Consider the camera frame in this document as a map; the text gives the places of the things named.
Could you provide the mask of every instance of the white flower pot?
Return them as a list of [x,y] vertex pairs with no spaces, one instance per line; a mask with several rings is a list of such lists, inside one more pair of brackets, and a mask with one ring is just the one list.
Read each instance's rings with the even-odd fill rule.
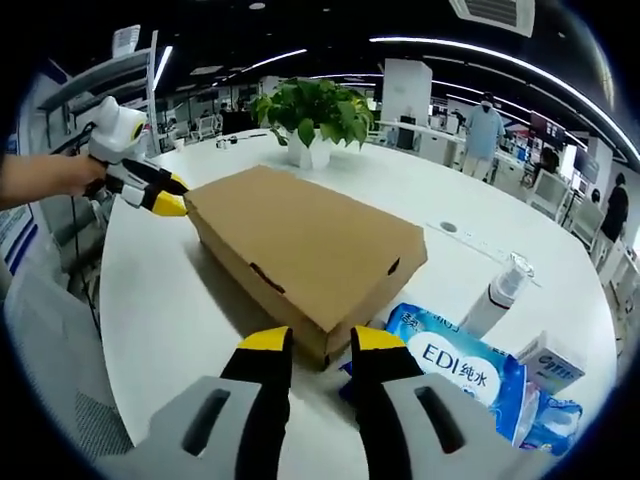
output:
[[296,167],[304,170],[317,170],[325,168],[331,159],[331,139],[322,139],[320,130],[316,129],[316,136],[311,142],[311,146],[307,147],[300,137],[298,130],[293,133],[287,132],[289,139],[289,161]]

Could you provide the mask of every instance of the brown cardboard box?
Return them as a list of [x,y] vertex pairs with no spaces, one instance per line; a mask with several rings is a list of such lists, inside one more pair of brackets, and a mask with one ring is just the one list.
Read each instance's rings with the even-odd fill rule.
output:
[[427,261],[421,227],[287,172],[254,167],[185,199],[202,243],[321,361]]

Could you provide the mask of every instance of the desk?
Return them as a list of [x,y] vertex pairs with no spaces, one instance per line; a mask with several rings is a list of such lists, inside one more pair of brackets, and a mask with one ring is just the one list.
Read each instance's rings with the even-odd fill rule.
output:
[[[404,128],[422,134],[418,155],[456,170],[462,170],[464,145],[466,140],[451,133],[434,130],[429,127],[404,122],[378,122],[382,126]],[[494,158],[498,160],[498,183],[496,188],[516,198],[522,197],[520,180],[524,175],[524,164],[513,155],[496,150]]]
[[[285,158],[273,135],[227,150],[209,140],[157,157],[191,187],[266,164],[424,226],[429,261],[403,292],[453,322],[501,270],[491,252],[521,252],[538,285],[524,290],[487,341],[518,353],[546,329],[583,352],[587,373],[561,396],[582,404],[583,426],[594,418],[615,381],[615,339],[578,240],[499,190],[413,155],[365,143],[361,151],[336,149],[320,171],[298,170]],[[458,237],[439,227],[443,221],[458,226]],[[157,217],[120,198],[106,236],[100,310],[111,388],[134,444],[170,399],[203,375],[218,376],[244,335],[274,326],[212,260],[187,218]],[[319,378],[294,368],[279,478],[366,479],[349,409],[322,393]]]

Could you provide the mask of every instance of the human hand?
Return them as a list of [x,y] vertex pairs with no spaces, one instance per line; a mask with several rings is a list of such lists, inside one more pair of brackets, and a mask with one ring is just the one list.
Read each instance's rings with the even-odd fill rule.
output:
[[57,157],[55,178],[63,194],[83,195],[92,182],[106,177],[107,167],[87,154]]

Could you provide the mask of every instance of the spray bottle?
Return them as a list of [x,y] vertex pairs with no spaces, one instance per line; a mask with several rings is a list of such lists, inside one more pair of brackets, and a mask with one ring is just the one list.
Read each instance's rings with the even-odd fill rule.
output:
[[527,259],[511,253],[504,270],[482,292],[460,328],[481,339],[509,311],[532,278],[533,267]]

